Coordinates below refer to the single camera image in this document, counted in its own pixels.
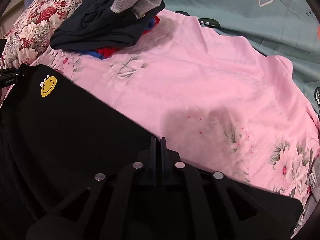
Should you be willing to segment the pink floral bed sheet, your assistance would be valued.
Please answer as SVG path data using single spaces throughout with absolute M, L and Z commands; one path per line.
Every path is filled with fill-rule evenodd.
M 242 36 L 163 10 L 138 43 L 108 59 L 47 48 L 44 65 L 159 137 L 198 168 L 296 199 L 306 207 L 319 120 L 283 56 Z

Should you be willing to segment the teal heart print sheet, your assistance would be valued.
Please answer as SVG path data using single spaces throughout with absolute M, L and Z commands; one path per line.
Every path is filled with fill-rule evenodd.
M 164 0 L 171 11 L 219 23 L 221 35 L 244 36 L 263 55 L 293 64 L 293 80 L 319 111 L 319 21 L 306 0 Z

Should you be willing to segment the red white floral pillow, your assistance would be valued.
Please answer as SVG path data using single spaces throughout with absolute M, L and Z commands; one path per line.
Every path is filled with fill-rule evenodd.
M 49 46 L 54 31 L 82 0 L 34 0 L 4 35 L 1 69 L 32 64 Z

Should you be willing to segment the black pants with smiley patch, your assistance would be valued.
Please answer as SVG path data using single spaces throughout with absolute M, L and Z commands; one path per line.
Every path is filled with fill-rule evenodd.
M 19 69 L 24 77 L 1 106 L 1 239 L 27 239 L 31 226 L 92 187 L 97 174 L 110 178 L 136 162 L 152 137 L 156 186 L 146 212 L 150 221 L 114 239 L 185 239 L 175 233 L 179 227 L 163 189 L 160 140 L 199 169 L 183 157 L 194 145 L 191 138 L 183 138 L 182 149 L 174 148 L 169 137 L 149 132 L 52 68 Z M 292 235 L 302 206 L 289 199 L 284 217 Z

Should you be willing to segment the folded dark navy garment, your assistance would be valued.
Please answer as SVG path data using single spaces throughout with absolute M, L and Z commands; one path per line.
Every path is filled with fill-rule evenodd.
M 137 19 L 129 9 L 114 13 L 111 10 L 114 1 L 84 0 L 54 31 L 50 46 L 61 50 L 130 47 L 138 42 L 150 20 L 165 8 L 162 0 L 160 6 Z

